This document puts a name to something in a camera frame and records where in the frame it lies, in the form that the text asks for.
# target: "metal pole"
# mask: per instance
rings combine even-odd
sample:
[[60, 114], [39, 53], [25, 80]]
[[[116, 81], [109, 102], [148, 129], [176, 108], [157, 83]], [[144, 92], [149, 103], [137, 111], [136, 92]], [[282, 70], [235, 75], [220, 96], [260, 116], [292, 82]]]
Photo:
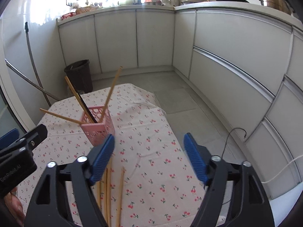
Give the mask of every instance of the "metal pole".
[[53, 94], [47, 92], [45, 89], [41, 88], [40, 86], [36, 85], [33, 81], [31, 81], [30, 79], [28, 79], [25, 75], [23, 75], [18, 69], [16, 69], [11, 63], [9, 63], [7, 61], [7, 59], [5, 59], [6, 61], [6, 65], [13, 70], [13, 72], [17, 73], [20, 77], [22, 77], [26, 82], [30, 83], [32, 86], [34, 86], [35, 88], [39, 89], [40, 91], [42, 91], [43, 93], [45, 93], [46, 95], [50, 96], [51, 98], [55, 99], [56, 101], [60, 101], [60, 99], [56, 96], [54, 96]]
[[[36, 69], [36, 66], [35, 66], [35, 63], [34, 63], [34, 58], [33, 58], [33, 54], [31, 52], [31, 45], [29, 43], [29, 37], [28, 37], [28, 22], [25, 22], [25, 34], [26, 34], [26, 42], [27, 42], [27, 47], [28, 47], [28, 52], [29, 52], [29, 58], [31, 59], [31, 65], [33, 66], [33, 69], [34, 69], [34, 73], [36, 75], [36, 79], [38, 81], [38, 84], [39, 86], [43, 89], [43, 86], [42, 86], [42, 83], [40, 81], [40, 78], [39, 78], [39, 75], [38, 75], [38, 72], [37, 72], [37, 69]], [[45, 100], [47, 102], [47, 104], [49, 106], [51, 106], [51, 103], [47, 97], [47, 95], [45, 93], [43, 93], [44, 97], [45, 97]]]

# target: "stainless steel pot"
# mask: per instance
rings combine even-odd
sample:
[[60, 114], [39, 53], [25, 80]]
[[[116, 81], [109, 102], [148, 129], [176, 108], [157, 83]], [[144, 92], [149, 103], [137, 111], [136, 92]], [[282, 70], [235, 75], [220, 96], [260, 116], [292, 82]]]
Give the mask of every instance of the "stainless steel pot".
[[271, 7], [280, 10], [289, 15], [292, 14], [289, 4], [285, 0], [260, 0], [262, 6]]

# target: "cherry print tablecloth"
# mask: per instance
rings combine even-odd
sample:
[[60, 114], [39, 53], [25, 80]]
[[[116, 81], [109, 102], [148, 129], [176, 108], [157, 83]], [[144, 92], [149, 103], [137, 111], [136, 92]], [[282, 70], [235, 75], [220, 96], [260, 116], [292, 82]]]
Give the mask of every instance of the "cherry print tablecloth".
[[[89, 107], [103, 105], [108, 91], [106, 88], [82, 97]], [[74, 97], [56, 102], [49, 110], [78, 120], [82, 114]], [[126, 172], [121, 226], [190, 226], [205, 192], [163, 111], [155, 105], [153, 94], [132, 84], [117, 85], [109, 111], [116, 131], [111, 179], [112, 226], [116, 225], [122, 166]], [[70, 163], [92, 148], [75, 123], [48, 114], [40, 123], [46, 125], [48, 137], [33, 151], [38, 169], [18, 187], [25, 212], [49, 161]], [[68, 197], [74, 222], [81, 225], [71, 185], [68, 185]]]

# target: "white countertop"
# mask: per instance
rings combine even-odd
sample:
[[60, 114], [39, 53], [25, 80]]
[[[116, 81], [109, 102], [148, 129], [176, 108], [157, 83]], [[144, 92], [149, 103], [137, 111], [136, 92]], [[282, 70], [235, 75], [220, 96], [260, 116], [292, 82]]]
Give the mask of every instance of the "white countertop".
[[62, 25], [67, 22], [83, 18], [86, 16], [90, 16], [98, 13], [112, 12], [112, 11], [120, 11], [120, 10], [128, 10], [128, 9], [157, 9], [157, 10], [167, 10], [167, 11], [180, 11], [187, 9], [210, 9], [210, 8], [221, 8], [221, 9], [238, 9], [238, 10], [246, 10], [250, 12], [260, 13], [278, 20], [281, 20], [289, 25], [295, 26], [296, 28], [303, 31], [303, 24], [297, 18], [290, 16], [286, 13], [283, 13], [279, 10], [264, 7], [261, 5], [256, 5], [252, 3], [244, 3], [244, 2], [231, 2], [231, 1], [213, 1], [213, 2], [200, 2], [200, 3], [192, 3], [177, 7], [168, 7], [168, 6], [157, 6], [157, 5], [129, 5], [129, 6], [117, 6], [117, 7], [109, 7], [97, 9], [94, 11], [82, 13], [64, 20], [57, 19], [57, 25]]

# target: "tile floor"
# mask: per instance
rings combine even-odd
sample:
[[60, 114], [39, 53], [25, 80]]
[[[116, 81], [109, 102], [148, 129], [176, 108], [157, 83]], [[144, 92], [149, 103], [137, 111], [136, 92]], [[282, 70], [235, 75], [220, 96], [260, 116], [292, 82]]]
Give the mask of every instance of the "tile floor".
[[[113, 78], [93, 82], [94, 90], [110, 87]], [[172, 127], [181, 147], [183, 136], [190, 132], [199, 145], [208, 148], [211, 154], [221, 155], [228, 131], [220, 120], [193, 91], [193, 89], [175, 72], [153, 72], [121, 76], [117, 84], [132, 83], [156, 96], [156, 103], [167, 114], [167, 120]], [[232, 137], [228, 140], [224, 160], [231, 163], [241, 163], [245, 156]], [[223, 202], [231, 197], [232, 182], [228, 182]], [[221, 214], [227, 215], [229, 203], [222, 206]]]

